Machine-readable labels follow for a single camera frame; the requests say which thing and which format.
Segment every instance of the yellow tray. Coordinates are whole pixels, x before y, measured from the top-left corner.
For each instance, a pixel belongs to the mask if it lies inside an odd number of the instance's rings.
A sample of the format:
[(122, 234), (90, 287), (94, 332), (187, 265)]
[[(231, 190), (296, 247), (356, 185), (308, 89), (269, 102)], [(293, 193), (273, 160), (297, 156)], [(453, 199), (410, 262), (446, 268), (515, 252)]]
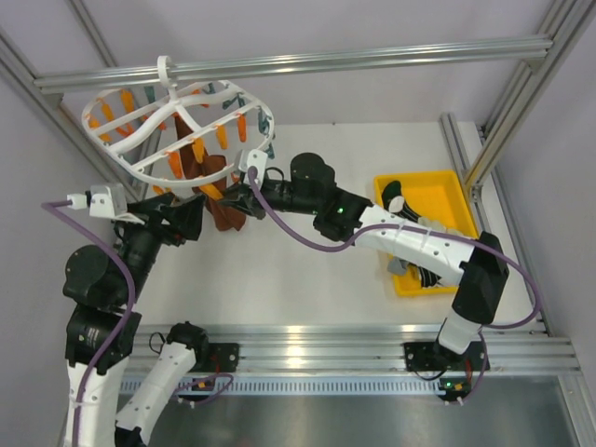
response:
[[(378, 175), (374, 178), (377, 204), (383, 206), (381, 194), (385, 187), (399, 180), (401, 193), (408, 205), (421, 216), (439, 221), (448, 228), (455, 228), (464, 235), (477, 238), (478, 232), (457, 175), (452, 170), (409, 174)], [(415, 267), (408, 267), (403, 277), (393, 276), (395, 291), (399, 296), (429, 295), (457, 291), (456, 287), (422, 288)]]

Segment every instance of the black object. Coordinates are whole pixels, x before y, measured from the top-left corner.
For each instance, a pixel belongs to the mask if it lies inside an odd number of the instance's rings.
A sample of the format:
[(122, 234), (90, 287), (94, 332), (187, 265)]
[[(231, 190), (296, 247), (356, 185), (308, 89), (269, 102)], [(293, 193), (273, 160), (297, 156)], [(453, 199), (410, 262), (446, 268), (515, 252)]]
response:
[[(128, 206), (128, 211), (143, 223), (115, 223), (119, 238), (115, 246), (117, 254), (132, 274), (137, 299), (162, 244), (179, 246), (186, 240), (198, 239), (204, 205), (203, 195), (178, 201), (174, 194), (167, 193)], [(66, 358), (71, 365), (89, 364), (121, 319), (120, 306), (129, 297), (127, 282), (107, 254), (88, 245), (69, 258), (63, 293), (77, 302), (66, 328)], [(123, 331), (100, 358), (98, 374), (105, 374), (130, 354), (140, 321), (141, 314), (133, 312)], [(197, 361), (204, 361), (208, 351), (207, 334), (201, 331), (202, 335), (191, 336), (189, 340), (191, 344), (200, 344)]]
[(440, 349), (437, 342), (409, 342), (403, 344), (403, 352), (406, 358), (406, 370), (412, 373), (424, 373), (435, 371), (466, 371), (466, 360), (473, 371), (479, 371), (482, 367), (484, 352), (481, 342), (470, 343), (467, 351), (461, 356)]
[[(482, 244), (503, 252), (497, 236), (483, 231), (478, 239)], [(464, 275), (459, 282), (452, 309), (478, 324), (491, 324), (509, 276), (504, 261), (484, 250), (475, 248), (467, 263), (462, 263)]]
[(187, 349), (195, 351), (196, 365), (199, 367), (205, 363), (209, 354), (209, 337), (207, 331), (198, 326), (185, 323), (178, 323), (172, 326), (166, 337), (166, 343), (180, 343)]
[[(119, 315), (78, 305), (66, 326), (66, 359), (69, 364), (89, 364), (119, 320)], [(104, 375), (132, 352), (134, 334), (140, 321), (141, 314), (133, 312), (126, 326), (101, 356), (96, 366), (97, 374)]]
[[(383, 190), (383, 193), (381, 193), (383, 208), (389, 211), (389, 204), (391, 203), (391, 200), (398, 196), (403, 197), (403, 194), (401, 193), (401, 182), (394, 180), (393, 182), (389, 183)], [(418, 214), (410, 205), (408, 205), (405, 197), (403, 197), (403, 207), (399, 212), (396, 213), (396, 215), (401, 219), (407, 219), (408, 221), (414, 222), (416, 224), (418, 224), (418, 219), (421, 217), (420, 214)], [(420, 274), (420, 285), (423, 288), (434, 287), (439, 284), (439, 275), (436, 275), (423, 267), (418, 267), (418, 273)]]
[[(115, 223), (119, 237), (117, 253), (132, 274), (137, 297), (162, 244), (179, 246), (187, 239), (198, 239), (204, 204), (203, 195), (174, 202), (174, 194), (167, 193), (129, 205), (129, 212), (143, 219), (144, 224)], [(81, 305), (109, 310), (128, 300), (122, 272), (97, 246), (87, 245), (75, 251), (65, 270), (62, 292)]]
[(467, 379), (447, 378), (439, 380), (439, 390), (445, 394), (439, 394), (439, 398), (446, 402), (455, 402), (463, 399), (472, 390), (472, 384)]
[(115, 447), (145, 447), (141, 440), (141, 429), (135, 427), (134, 430), (125, 428), (115, 428)]
[[(303, 153), (290, 163), (289, 181), (265, 175), (261, 193), (274, 210), (315, 215), (313, 226), (330, 240), (346, 241), (362, 223), (359, 217), (372, 202), (338, 188), (335, 171), (317, 154)], [(225, 191), (218, 203), (263, 219), (265, 212), (251, 188), (240, 182)]]
[(235, 373), (240, 360), (238, 343), (210, 343), (207, 359), (190, 373)]
[[(389, 183), (383, 190), (383, 193), (381, 193), (383, 208), (385, 210), (389, 210), (389, 204), (391, 203), (391, 200), (398, 196), (403, 197), (403, 194), (401, 193), (401, 182), (394, 180), (393, 182)], [(396, 215), (398, 215), (401, 219), (407, 219), (414, 223), (418, 223), (418, 219), (421, 217), (420, 214), (418, 214), (412, 209), (412, 207), (410, 207), (410, 205), (408, 205), (408, 202), (405, 198), (403, 199), (403, 207), (401, 211), (397, 212)]]

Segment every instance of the white plastic cage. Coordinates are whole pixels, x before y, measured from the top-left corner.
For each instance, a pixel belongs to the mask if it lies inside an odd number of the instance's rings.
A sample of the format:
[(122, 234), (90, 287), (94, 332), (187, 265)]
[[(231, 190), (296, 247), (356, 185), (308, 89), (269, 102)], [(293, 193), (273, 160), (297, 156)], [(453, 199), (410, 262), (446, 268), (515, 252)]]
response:
[[(247, 116), (255, 115), (260, 138), (255, 142), (251, 138), (251, 147), (272, 154), (271, 142), (274, 138), (275, 121), (271, 110), (259, 99), (252, 96), (243, 88), (228, 82), (196, 82), (183, 88), (177, 88), (177, 82), (168, 74), (170, 60), (168, 56), (160, 56), (157, 60), (157, 70), (161, 85), (168, 91), (168, 95), (152, 101), (148, 105), (136, 107), (132, 93), (125, 89), (108, 89), (100, 92), (84, 108), (81, 116), (83, 129), (90, 139), (95, 142), (109, 157), (125, 169), (130, 175), (141, 182), (163, 187), (195, 187), (216, 182), (234, 171), (233, 161), (223, 169), (204, 177), (185, 179), (179, 151), (188, 144), (192, 144), (196, 161), (201, 162), (205, 153), (203, 139), (214, 134), (222, 149), (227, 149), (226, 125), (236, 123), (238, 137), (242, 142), (247, 140)], [(110, 106), (119, 95), (123, 114), (116, 117)], [(208, 124), (199, 125), (189, 113), (189, 109), (221, 105), (222, 109), (207, 116)], [(177, 114), (193, 131), (176, 142), (160, 148), (153, 154), (130, 161), (125, 155), (140, 146), (143, 141), (158, 128), (164, 126), (165, 120)], [(103, 116), (104, 123), (98, 116)], [(233, 154), (228, 159), (234, 160)], [(157, 162), (167, 159), (174, 173), (175, 179), (166, 179), (152, 175), (148, 169)]]

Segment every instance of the white floor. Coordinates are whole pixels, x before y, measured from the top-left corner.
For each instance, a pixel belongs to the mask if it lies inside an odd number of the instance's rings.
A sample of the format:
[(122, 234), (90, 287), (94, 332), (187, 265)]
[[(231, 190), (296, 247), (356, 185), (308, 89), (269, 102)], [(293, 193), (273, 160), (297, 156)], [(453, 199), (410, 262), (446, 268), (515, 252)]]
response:
[[(460, 129), (473, 159), (481, 147), (475, 126), (461, 123)], [(375, 175), (452, 168), (438, 123), (279, 126), (276, 134), (270, 166), (288, 172), (293, 156), (316, 152), (335, 168), (340, 187), (368, 197)], [(163, 138), (174, 136), (167, 131)], [(513, 255), (492, 182), (483, 200), (493, 233)], [(312, 218), (283, 217), (301, 234), (323, 241)], [(382, 253), (312, 251), (268, 218), (249, 219), (238, 233), (220, 233), (205, 212), (198, 242), (162, 249), (137, 310), (142, 324), (420, 324), (441, 323), (452, 300), (398, 297)], [(516, 321), (530, 311), (523, 281), (512, 272), (495, 322)]]

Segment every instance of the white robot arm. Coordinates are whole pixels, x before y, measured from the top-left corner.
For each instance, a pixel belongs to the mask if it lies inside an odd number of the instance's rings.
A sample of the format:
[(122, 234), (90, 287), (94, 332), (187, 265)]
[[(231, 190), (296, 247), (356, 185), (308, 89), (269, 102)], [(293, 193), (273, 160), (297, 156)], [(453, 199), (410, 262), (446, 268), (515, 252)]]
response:
[[(437, 350), (444, 355), (462, 355), (481, 326), (493, 322), (508, 278), (502, 260), (465, 239), (447, 240), (436, 232), (431, 234), (430, 228), (338, 188), (334, 170), (316, 154), (296, 156), (290, 164), (289, 181), (268, 178), (266, 164), (267, 156), (260, 151), (240, 153), (237, 168), (241, 181), (228, 189), (221, 203), (259, 219), (265, 210), (274, 219), (273, 210), (314, 215), (313, 226), (330, 240), (393, 254), (433, 272), (442, 284), (458, 285), (437, 340)], [(494, 235), (484, 232), (479, 242), (502, 253)]]
[[(290, 181), (269, 179), (266, 163), (267, 155), (261, 151), (241, 153), (237, 160), (241, 181), (225, 192), (220, 203), (257, 218), (264, 217), (266, 207), (314, 215), (314, 227), (331, 240), (393, 254), (433, 272), (442, 284), (459, 285), (433, 355), (461, 356), (481, 325), (493, 321), (508, 277), (507, 267), (494, 256), (466, 241), (446, 241), (434, 236), (429, 228), (418, 223), (407, 222), (416, 231), (403, 231), (405, 220), (398, 215), (374, 205), (366, 197), (338, 188), (333, 169), (319, 156), (298, 155), (291, 163)], [(253, 190), (255, 184), (260, 197)], [(102, 194), (106, 203), (112, 203), (114, 192), (119, 189), (93, 191)], [(85, 207), (82, 197), (72, 196), (71, 200), (77, 202), (77, 208)], [(118, 255), (132, 272), (138, 292), (162, 243), (180, 245), (186, 239), (196, 240), (200, 233), (204, 197), (194, 197), (175, 206), (171, 203), (172, 197), (164, 195), (95, 212), (100, 217), (118, 220), (116, 225), (122, 230)], [(155, 218), (138, 222), (138, 216), (152, 214)], [(169, 226), (164, 226), (164, 219)], [(480, 242), (501, 251), (493, 235), (483, 233)], [(120, 383), (141, 319), (133, 312), (101, 362), (90, 371), (81, 403), (77, 403), (77, 391), (85, 382), (89, 359), (119, 320), (119, 307), (124, 303), (123, 278), (95, 246), (74, 253), (66, 272), (64, 294), (79, 305), (67, 327), (71, 404), (64, 446), (75, 445), (75, 432), (80, 447), (146, 445), (157, 418), (181, 379), (205, 360), (207, 334), (189, 323), (174, 326), (156, 366), (115, 416)]]

